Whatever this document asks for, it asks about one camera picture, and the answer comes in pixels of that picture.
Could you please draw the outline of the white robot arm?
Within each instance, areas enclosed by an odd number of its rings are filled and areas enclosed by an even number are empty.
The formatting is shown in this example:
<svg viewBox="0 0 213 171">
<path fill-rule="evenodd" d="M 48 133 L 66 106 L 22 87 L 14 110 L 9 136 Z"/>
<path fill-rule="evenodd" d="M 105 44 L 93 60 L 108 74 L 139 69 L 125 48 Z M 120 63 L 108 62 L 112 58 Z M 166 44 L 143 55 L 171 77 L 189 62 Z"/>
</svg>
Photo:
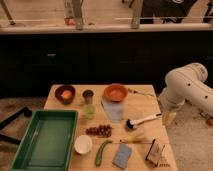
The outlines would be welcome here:
<svg viewBox="0 0 213 171">
<path fill-rule="evenodd" d="M 166 87 L 158 97 L 164 125 L 174 120 L 186 100 L 213 118 L 213 88 L 205 84 L 207 77 L 208 71 L 201 63 L 190 63 L 166 74 Z"/>
</svg>

